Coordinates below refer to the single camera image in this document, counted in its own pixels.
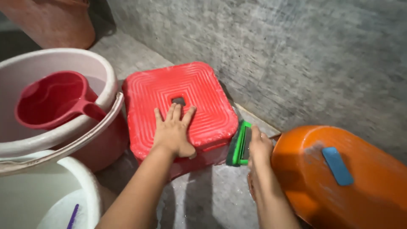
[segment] white bucket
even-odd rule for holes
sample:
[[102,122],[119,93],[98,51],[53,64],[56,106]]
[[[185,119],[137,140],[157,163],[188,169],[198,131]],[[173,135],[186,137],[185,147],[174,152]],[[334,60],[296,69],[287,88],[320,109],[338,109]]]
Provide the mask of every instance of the white bucket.
[[54,147],[87,130],[94,121],[81,115],[53,130],[32,130],[14,118],[22,89],[60,70],[83,74],[98,95],[96,104],[109,112],[117,92],[113,68],[102,56],[76,48],[35,51],[0,62],[0,157],[18,157]]
[[[32,156],[49,153],[52,150]],[[82,163],[65,157],[27,173],[0,178],[1,228],[67,228],[79,204],[72,228],[93,229],[114,198]]]

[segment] concrete wall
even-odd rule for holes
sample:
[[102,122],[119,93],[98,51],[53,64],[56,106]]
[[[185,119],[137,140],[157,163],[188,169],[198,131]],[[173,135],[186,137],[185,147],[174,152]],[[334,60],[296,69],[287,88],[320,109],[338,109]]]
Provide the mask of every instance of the concrete wall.
[[407,164],[407,3],[100,0],[92,8],[175,64],[204,61],[282,130],[345,128]]

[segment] human hand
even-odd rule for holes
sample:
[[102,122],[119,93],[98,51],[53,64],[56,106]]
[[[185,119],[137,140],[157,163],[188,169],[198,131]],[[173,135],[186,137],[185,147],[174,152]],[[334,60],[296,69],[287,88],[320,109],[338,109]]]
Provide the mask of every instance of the human hand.
[[268,136],[260,132],[257,126],[252,126],[252,140],[249,144],[249,162],[250,170],[257,166],[271,167],[270,157],[273,152],[273,141]]
[[154,109],[157,129],[154,135],[154,147],[168,149],[174,156],[194,158],[195,148],[186,139],[186,130],[195,114],[196,107],[191,106],[181,118],[181,105],[173,103],[168,110],[165,121],[162,120],[160,110]]

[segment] ridged pattern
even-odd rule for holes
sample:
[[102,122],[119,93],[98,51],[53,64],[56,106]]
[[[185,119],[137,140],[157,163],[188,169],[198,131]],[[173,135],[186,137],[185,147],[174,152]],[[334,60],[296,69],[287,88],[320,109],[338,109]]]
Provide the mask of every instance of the ridged pattern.
[[230,141],[238,118],[229,104],[213,69],[202,62],[136,72],[123,83],[131,150],[143,160],[153,145],[154,108],[166,118],[171,99],[182,95],[183,112],[197,107],[188,130],[189,141],[199,150]]

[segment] red plastic stool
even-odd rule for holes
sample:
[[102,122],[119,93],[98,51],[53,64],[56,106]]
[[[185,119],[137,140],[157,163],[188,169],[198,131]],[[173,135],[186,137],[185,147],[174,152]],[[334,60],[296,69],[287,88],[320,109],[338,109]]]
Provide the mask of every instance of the red plastic stool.
[[136,72],[124,81],[123,92],[130,149],[139,164],[153,145],[154,108],[158,107],[165,119],[173,102],[184,103],[183,113],[191,105],[197,107],[187,132],[197,157],[176,159],[171,179],[225,160],[226,145],[237,130],[238,118],[209,65],[193,62]]

